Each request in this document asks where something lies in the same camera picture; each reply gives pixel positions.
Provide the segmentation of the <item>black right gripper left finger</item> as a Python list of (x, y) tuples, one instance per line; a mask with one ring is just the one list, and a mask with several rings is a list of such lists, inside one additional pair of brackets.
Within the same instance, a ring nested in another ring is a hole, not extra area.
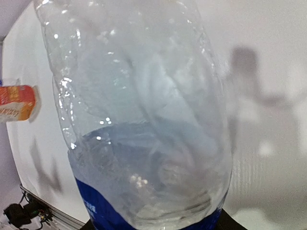
[(96, 230), (91, 220), (88, 220), (85, 225), (81, 227), (81, 230)]

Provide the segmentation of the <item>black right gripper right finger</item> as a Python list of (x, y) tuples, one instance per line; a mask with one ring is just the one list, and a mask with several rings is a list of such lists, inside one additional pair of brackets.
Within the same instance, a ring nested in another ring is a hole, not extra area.
[(215, 230), (247, 230), (222, 209)]

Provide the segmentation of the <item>clear bottle blue text label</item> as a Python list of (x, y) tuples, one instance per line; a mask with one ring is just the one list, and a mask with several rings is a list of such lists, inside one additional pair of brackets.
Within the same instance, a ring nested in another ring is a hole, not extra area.
[(36, 0), (69, 163), (97, 230), (213, 230), (233, 159), (194, 0)]

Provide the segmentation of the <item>orange label bottle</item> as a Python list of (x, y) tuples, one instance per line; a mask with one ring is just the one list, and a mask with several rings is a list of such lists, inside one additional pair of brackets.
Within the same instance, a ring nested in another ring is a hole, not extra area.
[(38, 87), (20, 85), (3, 85), (0, 82), (0, 122), (33, 122), (39, 114), (41, 98)]

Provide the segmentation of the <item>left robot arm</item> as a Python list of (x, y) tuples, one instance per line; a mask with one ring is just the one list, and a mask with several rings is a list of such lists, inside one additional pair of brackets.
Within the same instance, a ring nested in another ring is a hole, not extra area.
[(29, 204), (24, 206), (21, 204), (10, 204), (3, 212), (8, 218), (9, 223), (17, 228), (32, 223), (29, 212)]

